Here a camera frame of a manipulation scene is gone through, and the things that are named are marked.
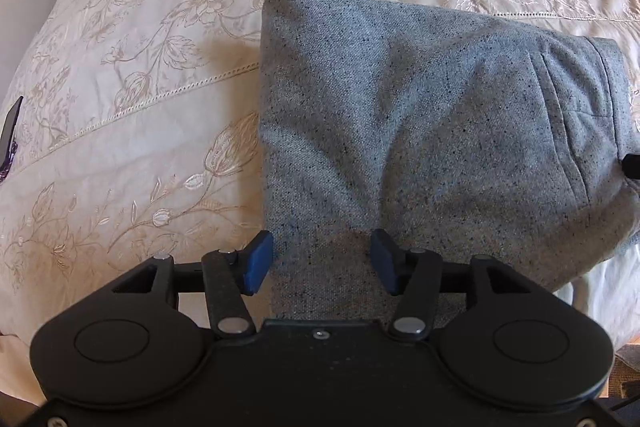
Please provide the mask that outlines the grey speckled pants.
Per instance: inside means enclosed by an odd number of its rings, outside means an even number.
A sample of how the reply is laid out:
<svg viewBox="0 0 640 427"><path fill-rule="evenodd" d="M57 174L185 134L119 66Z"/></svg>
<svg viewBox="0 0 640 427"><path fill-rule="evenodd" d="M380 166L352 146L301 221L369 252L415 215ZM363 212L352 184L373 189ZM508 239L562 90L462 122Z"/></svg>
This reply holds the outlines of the grey speckled pants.
<svg viewBox="0 0 640 427"><path fill-rule="evenodd" d="M382 0L266 0L260 39L273 309L387 319L373 230L489 255L558 289L639 234L639 140L608 39Z"/></svg>

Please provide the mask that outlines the black smartphone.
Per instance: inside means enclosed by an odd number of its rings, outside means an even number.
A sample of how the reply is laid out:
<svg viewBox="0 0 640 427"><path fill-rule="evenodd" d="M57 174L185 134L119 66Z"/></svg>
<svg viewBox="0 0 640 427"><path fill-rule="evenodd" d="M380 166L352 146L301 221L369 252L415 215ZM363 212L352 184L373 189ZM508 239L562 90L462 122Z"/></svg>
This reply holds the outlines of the black smartphone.
<svg viewBox="0 0 640 427"><path fill-rule="evenodd" d="M11 155L11 147L13 144L14 129L17 123L18 116L20 116L20 110L24 98L19 96L14 104L10 107L9 112L6 114L4 120L1 142L0 142L0 160L1 166L6 165Z"/></svg>

